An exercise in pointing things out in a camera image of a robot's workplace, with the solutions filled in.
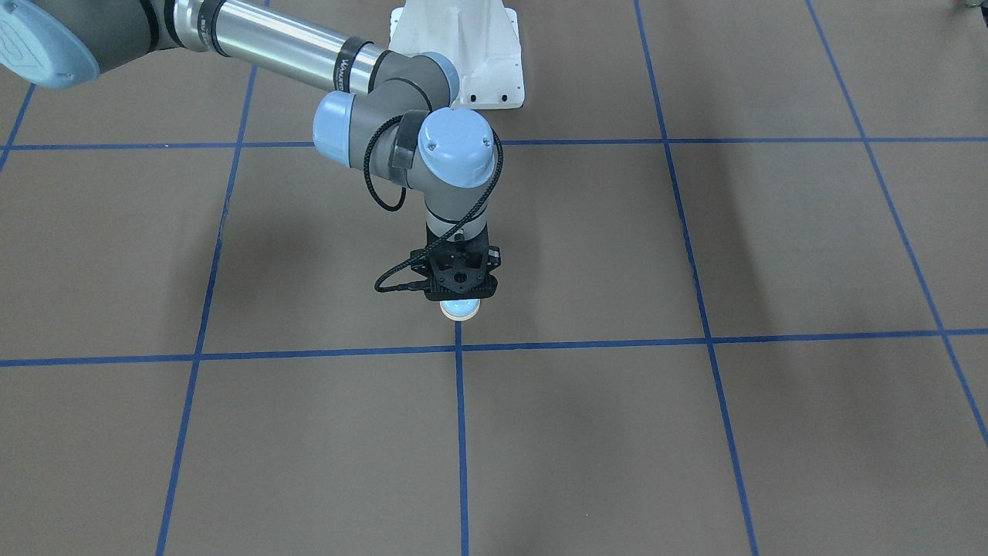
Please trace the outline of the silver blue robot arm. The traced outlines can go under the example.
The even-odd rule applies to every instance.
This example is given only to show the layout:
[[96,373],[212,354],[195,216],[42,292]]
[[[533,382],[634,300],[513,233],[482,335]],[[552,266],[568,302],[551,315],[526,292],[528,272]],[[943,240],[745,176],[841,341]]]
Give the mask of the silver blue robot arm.
[[248,1],[4,1],[2,64],[66,89],[169,49],[239,59],[325,92],[312,124],[325,158],[423,194],[427,247],[488,236],[499,177],[490,123],[458,108],[440,53],[392,52]]

